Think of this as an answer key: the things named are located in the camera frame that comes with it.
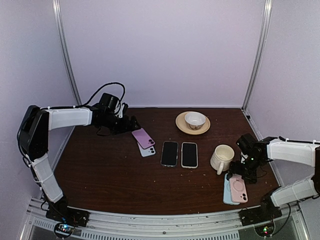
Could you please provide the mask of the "pink phone case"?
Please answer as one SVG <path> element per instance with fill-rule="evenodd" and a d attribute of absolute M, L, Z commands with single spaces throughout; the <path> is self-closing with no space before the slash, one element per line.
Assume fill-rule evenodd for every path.
<path fill-rule="evenodd" d="M 234 203 L 247 203 L 248 194 L 246 190 L 245 181 L 240 175 L 234 174 L 229 179 L 231 200 Z"/>

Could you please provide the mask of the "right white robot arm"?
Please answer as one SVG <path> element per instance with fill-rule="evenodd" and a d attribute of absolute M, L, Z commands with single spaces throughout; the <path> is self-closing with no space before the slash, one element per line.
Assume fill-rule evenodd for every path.
<path fill-rule="evenodd" d="M 262 199 L 262 206 L 256 210 L 259 220 L 268 220 L 276 208 L 320 195 L 320 143 L 317 141 L 299 141 L 288 138 L 266 137 L 256 140 L 251 134 L 242 135 L 236 145 L 241 150 L 241 160 L 231 162 L 227 179 L 241 176 L 247 184 L 257 182 L 257 168 L 275 161 L 289 161 L 314 168 L 314 173 L 295 183 L 269 192 Z"/>

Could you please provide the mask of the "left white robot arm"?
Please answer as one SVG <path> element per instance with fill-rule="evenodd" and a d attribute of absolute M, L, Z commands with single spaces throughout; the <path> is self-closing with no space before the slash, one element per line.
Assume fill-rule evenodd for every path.
<path fill-rule="evenodd" d="M 109 93 L 94 105 L 27 108 L 17 133 L 18 147 L 51 203 L 60 201 L 64 194 L 49 163 L 49 132 L 75 126 L 105 127 L 113 135 L 139 130 L 141 125 L 135 116 L 126 115 L 127 109 L 126 103 Z"/>

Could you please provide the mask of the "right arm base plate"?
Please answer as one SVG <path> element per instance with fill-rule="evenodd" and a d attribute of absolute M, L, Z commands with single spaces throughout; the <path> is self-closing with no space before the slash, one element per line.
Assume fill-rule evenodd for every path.
<path fill-rule="evenodd" d="M 242 209 L 238 214 L 243 226 L 271 221 L 282 216 L 279 207 L 267 203 L 262 203 L 259 207 Z"/>

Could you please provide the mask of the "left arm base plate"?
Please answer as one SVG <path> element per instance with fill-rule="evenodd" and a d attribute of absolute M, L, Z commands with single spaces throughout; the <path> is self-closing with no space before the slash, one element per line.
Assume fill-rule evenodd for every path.
<path fill-rule="evenodd" d="M 90 213 L 85 210 L 67 208 L 66 213 L 58 212 L 57 210 L 49 209 L 45 217 L 57 222 L 66 223 L 74 227 L 86 227 Z"/>

